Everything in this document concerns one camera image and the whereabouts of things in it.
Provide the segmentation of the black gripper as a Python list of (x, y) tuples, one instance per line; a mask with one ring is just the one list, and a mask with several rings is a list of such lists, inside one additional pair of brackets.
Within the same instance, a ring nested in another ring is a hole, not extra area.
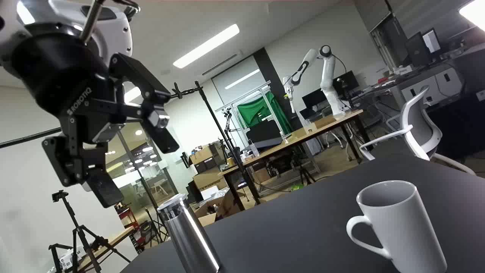
[(13, 69), (61, 134), (45, 143), (63, 186), (88, 184), (104, 208), (123, 201), (107, 174), (108, 143), (128, 120), (138, 122), (163, 154), (179, 149), (169, 133), (167, 89), (137, 60), (102, 61), (81, 40), (41, 36), (13, 54)]

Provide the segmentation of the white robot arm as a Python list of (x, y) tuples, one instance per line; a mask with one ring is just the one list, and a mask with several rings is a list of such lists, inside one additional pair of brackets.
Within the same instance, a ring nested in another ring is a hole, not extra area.
[(126, 123), (140, 123), (163, 152), (178, 149), (164, 110), (172, 95), (132, 57), (138, 5), (46, 0), (54, 16), (34, 23), (19, 17), (19, 5), (2, 0), (2, 67), (60, 120), (61, 134), (43, 148), (61, 184), (85, 186), (110, 208), (123, 195), (107, 172), (105, 154)]

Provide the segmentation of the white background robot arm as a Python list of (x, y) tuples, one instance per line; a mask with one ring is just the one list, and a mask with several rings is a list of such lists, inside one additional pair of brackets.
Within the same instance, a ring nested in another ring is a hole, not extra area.
[(308, 54), (304, 57), (301, 66), (296, 69), (293, 75), (284, 83), (285, 99), (290, 104), (292, 113), (296, 113), (293, 104), (293, 93), (295, 89), (302, 83), (304, 75), (307, 70), (317, 61), (322, 60), (322, 78), (320, 78), (320, 92), (325, 95), (332, 116), (340, 117), (346, 114), (346, 108), (343, 101), (339, 98), (337, 90), (334, 89), (334, 73), (336, 73), (336, 55), (329, 45), (323, 45), (319, 51), (310, 49)]

